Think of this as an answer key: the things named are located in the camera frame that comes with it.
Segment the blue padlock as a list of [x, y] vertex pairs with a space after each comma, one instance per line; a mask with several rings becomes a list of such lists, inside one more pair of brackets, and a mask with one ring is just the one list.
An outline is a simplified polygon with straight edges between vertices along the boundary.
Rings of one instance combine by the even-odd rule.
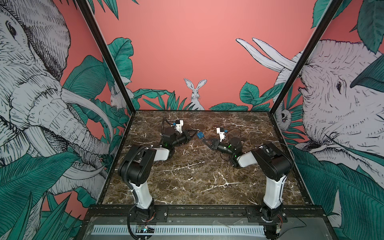
[[205, 135], [204, 135], [203, 132], [198, 132], [198, 133], [197, 133], [197, 137], [198, 137], [199, 139], [204, 139], [204, 138], [205, 138]]

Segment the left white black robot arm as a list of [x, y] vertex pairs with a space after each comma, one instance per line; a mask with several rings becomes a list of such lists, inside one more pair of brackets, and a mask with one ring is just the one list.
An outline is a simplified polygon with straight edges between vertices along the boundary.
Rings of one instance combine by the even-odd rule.
[[134, 210], [141, 221], [149, 222], [156, 214], [155, 201], [148, 187], [153, 164], [170, 159], [176, 147], [189, 143], [198, 132], [195, 129], [179, 132], [173, 127], [168, 127], [163, 129], [158, 145], [134, 144], [125, 155], [118, 168], [118, 175], [133, 193], [136, 205]]

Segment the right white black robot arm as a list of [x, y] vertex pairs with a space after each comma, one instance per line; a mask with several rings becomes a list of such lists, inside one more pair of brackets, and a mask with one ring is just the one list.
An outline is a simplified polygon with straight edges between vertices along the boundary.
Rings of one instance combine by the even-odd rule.
[[229, 162], [235, 168], [259, 165], [266, 176], [266, 190], [259, 215], [266, 223], [282, 223], [283, 190], [294, 161], [273, 143], [263, 144], [244, 153], [240, 138], [232, 138], [228, 143], [218, 139], [202, 139], [202, 141], [209, 149], [228, 154]]

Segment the small green circuit board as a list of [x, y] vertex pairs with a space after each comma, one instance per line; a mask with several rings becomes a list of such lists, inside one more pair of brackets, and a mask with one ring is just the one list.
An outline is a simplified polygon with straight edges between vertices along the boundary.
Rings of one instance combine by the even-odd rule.
[[156, 226], [153, 225], [137, 225], [136, 233], [138, 235], [151, 235], [155, 232]]

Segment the black front mounting rail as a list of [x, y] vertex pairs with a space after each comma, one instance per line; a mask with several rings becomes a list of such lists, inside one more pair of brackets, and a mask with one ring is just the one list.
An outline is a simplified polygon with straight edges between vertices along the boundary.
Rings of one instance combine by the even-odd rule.
[[[125, 223], [127, 216], [131, 222], [144, 223], [145, 218], [137, 210], [129, 214], [130, 205], [94, 205], [89, 208], [84, 221], [89, 222], [91, 218], [118, 217]], [[287, 223], [289, 218], [322, 218], [326, 219], [325, 212], [320, 206], [284, 206], [273, 221], [262, 219], [261, 206], [257, 205], [155, 205], [155, 213], [147, 217], [150, 223], [165, 223], [171, 218], [240, 218], [248, 223], [260, 223], [262, 225], [273, 223]]]

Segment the left black frame post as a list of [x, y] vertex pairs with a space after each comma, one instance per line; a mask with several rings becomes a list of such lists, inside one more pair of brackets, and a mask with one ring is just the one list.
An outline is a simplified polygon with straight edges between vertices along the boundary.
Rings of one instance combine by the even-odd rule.
[[108, 45], [106, 44], [105, 42], [105, 39], [102, 35], [102, 32], [93, 16], [93, 13], [91, 12], [91, 9], [90, 9], [90, 6], [89, 6], [89, 3], [88, 1], [83, 1], [83, 0], [76, 0], [76, 3], [77, 5], [79, 6], [80, 8], [80, 11], [98, 45], [98, 48], [99, 50], [101, 51], [102, 53], [102, 56], [105, 60], [105, 62], [107, 63], [107, 66], [109, 68], [109, 70], [111, 71], [111, 74], [116, 82], [116, 84], [118, 85], [120, 91], [121, 91], [121, 94], [127, 104], [127, 107], [130, 111], [131, 114], [135, 114], [136, 113], [136, 110], [135, 110], [135, 107], [127, 93], [127, 89], [125, 87], [125, 85], [123, 84], [123, 81], [122, 81], [122, 78], [121, 78], [121, 75], [118, 71], [118, 68], [117, 68], [117, 65], [111, 55], [111, 52], [108, 48]]

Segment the black frame post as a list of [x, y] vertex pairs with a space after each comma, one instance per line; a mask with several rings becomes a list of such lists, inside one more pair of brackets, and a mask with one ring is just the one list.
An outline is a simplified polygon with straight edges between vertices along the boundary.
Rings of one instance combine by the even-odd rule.
[[319, 42], [320, 38], [326, 31], [328, 25], [330, 24], [331, 20], [333, 19], [334, 15], [336, 14], [339, 7], [342, 5], [343, 0], [333, 0], [330, 1], [330, 3], [327, 5], [327, 8], [325, 9], [325, 12], [323, 13], [318, 26], [316, 27], [315, 31], [313, 32], [308, 44], [306, 45], [305, 49], [303, 50], [303, 53], [301, 57], [299, 58], [298, 62], [295, 64], [294, 69], [292, 70], [288, 80], [286, 81], [281, 93], [279, 94], [276, 102], [272, 106], [272, 108], [269, 111], [269, 115], [275, 114], [278, 107], [280, 106], [281, 102], [284, 100], [285, 95], [290, 90], [291, 86], [297, 79], [299, 73], [303, 69], [305, 63], [313, 53], [317, 43]]
[[99, 50], [101, 51], [102, 53], [102, 56], [105, 60], [105, 62], [107, 63], [107, 66], [109, 68], [109, 70], [111, 71], [111, 74], [116, 82], [116, 84], [118, 85], [120, 91], [121, 91], [121, 94], [127, 104], [127, 107], [130, 111], [131, 114], [135, 114], [136, 113], [136, 110], [135, 110], [135, 107], [127, 93], [127, 89], [125, 87], [125, 85], [123, 84], [123, 81], [122, 81], [122, 78], [121, 78], [121, 75], [118, 71], [118, 68], [117, 68], [117, 65], [111, 55], [111, 52], [108, 48], [108, 45], [106, 44], [105, 42], [105, 39], [102, 35], [102, 32], [93, 16], [93, 13], [91, 12], [91, 9], [90, 9], [90, 6], [89, 6], [89, 3], [88, 1], [83, 1], [83, 0], [76, 0], [76, 3], [77, 5], [79, 6], [80, 8], [80, 11], [98, 45], [98, 48]]

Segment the right black frame post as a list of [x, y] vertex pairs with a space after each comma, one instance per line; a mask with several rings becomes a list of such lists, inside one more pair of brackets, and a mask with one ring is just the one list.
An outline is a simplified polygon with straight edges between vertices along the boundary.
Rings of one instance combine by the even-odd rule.
[[334, 15], [336, 14], [339, 7], [342, 5], [343, 0], [333, 0], [330, 1], [330, 3], [327, 5], [327, 8], [325, 9], [325, 12], [323, 13], [318, 26], [316, 27], [315, 31], [313, 32], [308, 44], [306, 45], [305, 49], [303, 50], [303, 53], [301, 57], [299, 58], [298, 62], [295, 64], [294, 69], [292, 70], [288, 80], [286, 81], [281, 93], [279, 94], [276, 102], [272, 106], [272, 108], [269, 111], [269, 115], [275, 114], [278, 107], [280, 106], [281, 102], [284, 100], [285, 95], [290, 90], [291, 86], [297, 79], [299, 73], [303, 69], [305, 63], [313, 53], [317, 43], [319, 42], [320, 38], [326, 31], [328, 25], [330, 24], [331, 20], [333, 19]]

